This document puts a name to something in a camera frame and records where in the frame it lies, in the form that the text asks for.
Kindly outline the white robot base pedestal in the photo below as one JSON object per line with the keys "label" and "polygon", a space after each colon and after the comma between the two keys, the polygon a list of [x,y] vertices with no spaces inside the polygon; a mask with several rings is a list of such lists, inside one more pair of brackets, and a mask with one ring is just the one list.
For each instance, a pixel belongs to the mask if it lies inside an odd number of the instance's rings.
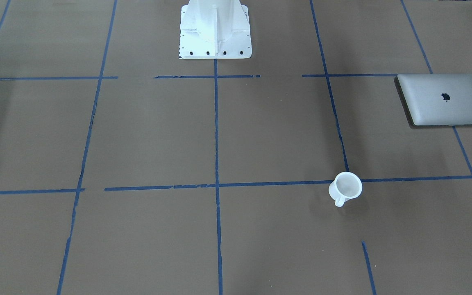
{"label": "white robot base pedestal", "polygon": [[180,10],[180,59],[248,59],[248,7],[239,0],[190,0]]}

